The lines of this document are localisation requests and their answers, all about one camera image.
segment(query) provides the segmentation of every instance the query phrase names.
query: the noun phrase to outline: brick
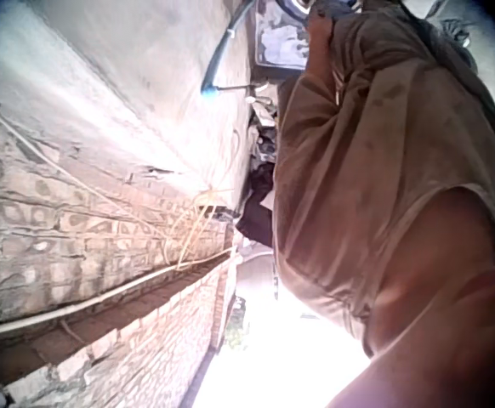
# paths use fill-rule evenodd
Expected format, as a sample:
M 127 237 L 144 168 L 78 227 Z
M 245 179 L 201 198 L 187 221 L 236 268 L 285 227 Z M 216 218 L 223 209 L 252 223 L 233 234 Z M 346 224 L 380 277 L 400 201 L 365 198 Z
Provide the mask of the brick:
M 129 325 L 119 331 L 119 337 L 122 342 L 127 342 L 141 327 L 139 319 L 134 320 Z
M 116 234 L 119 221 L 102 217 L 91 217 L 76 212 L 62 212 L 59 217 L 60 230 L 93 234 Z
M 61 304 L 67 302 L 73 293 L 73 285 L 54 286 L 51 288 L 51 302 Z
M 93 357 L 97 360 L 104 357 L 117 343 L 117 329 L 114 329 L 91 344 Z
M 87 251 L 101 251 L 108 248 L 109 239 L 101 239 L 101 238 L 91 238 L 85 240 L 85 249 Z
M 81 276 L 79 273 L 80 268 L 80 263 L 77 260 L 52 263 L 49 265 L 47 281 L 54 285 L 65 285 L 75 279 L 79 279 Z
M 158 309 L 153 310 L 152 312 L 150 312 L 149 314 L 147 314 L 146 316 L 140 319 L 142 326 L 143 327 L 154 326 L 158 317 L 159 317 L 159 310 Z
M 84 279 L 96 279 L 104 275 L 111 268 L 105 254 L 90 254 L 81 262 Z
M 0 199 L 0 229 L 14 226 L 51 230 L 54 226 L 54 210 Z
M 108 291 L 116 286 L 121 285 L 124 282 L 123 275 L 113 275 L 113 274 L 105 274 L 104 275 L 104 290 Z
M 23 196 L 57 204 L 87 206 L 88 192 L 56 178 L 42 177 L 16 168 L 6 177 L 6 185 Z
M 149 246 L 149 240 L 134 240 L 132 248 L 147 249 L 148 246 Z
M 132 248 L 133 239 L 132 238 L 123 238 L 121 240 L 114 240 L 113 244 L 115 248 L 119 251 L 127 251 Z
M 23 402 L 43 393 L 51 385 L 49 368 L 42 367 L 6 387 L 15 402 Z
M 21 281 L 22 276 L 15 275 Z M 28 315 L 42 311 L 48 307 L 45 291 L 40 286 L 12 287 L 0 290 L 0 310 L 3 318 L 10 319 L 13 316 Z
M 81 369 L 89 363 L 87 349 L 82 348 L 72 357 L 57 365 L 59 379 L 64 382 L 74 377 Z
M 72 300 L 84 300 L 94 297 L 99 292 L 99 282 L 97 280 L 86 280 L 79 284 L 77 294 Z

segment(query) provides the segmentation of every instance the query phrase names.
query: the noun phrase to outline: bright light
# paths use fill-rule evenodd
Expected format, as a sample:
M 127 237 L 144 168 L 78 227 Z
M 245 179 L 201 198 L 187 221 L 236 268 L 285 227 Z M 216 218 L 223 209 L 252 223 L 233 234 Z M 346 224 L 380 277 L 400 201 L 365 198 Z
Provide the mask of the bright light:
M 269 313 L 251 326 L 246 351 L 214 358 L 195 408 L 323 407 L 368 366 L 361 345 L 324 320 Z

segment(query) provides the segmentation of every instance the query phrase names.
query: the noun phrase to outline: white cable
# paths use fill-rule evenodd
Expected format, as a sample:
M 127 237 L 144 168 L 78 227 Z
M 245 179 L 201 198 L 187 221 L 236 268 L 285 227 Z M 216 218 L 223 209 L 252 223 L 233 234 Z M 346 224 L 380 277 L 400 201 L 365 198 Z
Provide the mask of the white cable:
M 199 259 L 197 261 L 190 261 L 190 262 L 183 262 L 179 263 L 178 266 L 191 266 L 195 264 L 203 264 L 204 262 L 211 261 L 214 258 L 220 257 L 221 255 L 225 255 L 227 252 L 230 252 L 234 250 L 235 246 L 231 246 L 230 248 L 225 249 L 224 251 L 215 253 L 211 257 L 204 258 L 204 259 Z M 37 314 L 32 317 L 26 317 L 24 319 L 19 319 L 16 321 L 11 321 L 9 323 L 3 323 L 0 325 L 0 334 L 5 333 L 5 332 L 11 332 L 13 330 L 18 330 L 22 329 L 23 327 L 27 326 L 33 326 L 37 325 L 39 323 L 43 323 L 44 321 L 52 320 L 52 319 L 58 319 L 60 317 L 66 316 L 66 315 L 71 315 L 72 313 L 79 312 L 80 310 L 86 309 L 90 306 L 94 306 L 97 303 L 102 303 L 106 299 L 109 299 L 113 296 L 116 296 L 122 292 L 127 291 L 128 289 L 131 289 L 137 285 L 140 285 L 150 279 L 153 279 L 159 275 L 162 275 L 170 270 L 173 270 L 176 268 L 176 265 L 168 266 L 167 268 L 164 269 L 159 269 L 155 272 L 152 272 L 148 275 L 142 276 L 136 280 L 133 280 L 132 282 L 129 282 L 125 285 L 116 287 L 115 289 L 112 289 L 106 293 L 102 293 L 101 295 L 97 297 L 93 297 L 89 300 L 85 300 L 83 302 L 77 303 L 77 304 L 72 304 L 70 306 L 66 306 L 64 308 L 56 309 L 51 312 L 46 312 L 42 314 Z

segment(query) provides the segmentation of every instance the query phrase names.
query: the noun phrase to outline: brown shirt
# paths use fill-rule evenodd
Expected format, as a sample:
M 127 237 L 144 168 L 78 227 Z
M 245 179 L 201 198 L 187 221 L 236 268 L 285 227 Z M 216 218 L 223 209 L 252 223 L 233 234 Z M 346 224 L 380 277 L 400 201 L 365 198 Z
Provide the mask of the brown shirt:
M 470 190 L 495 223 L 495 135 L 481 107 L 491 98 L 438 44 L 476 95 L 468 92 L 394 12 L 336 24 L 340 103 L 304 74 L 278 143 L 274 231 L 282 281 L 358 339 L 386 265 L 433 197 Z

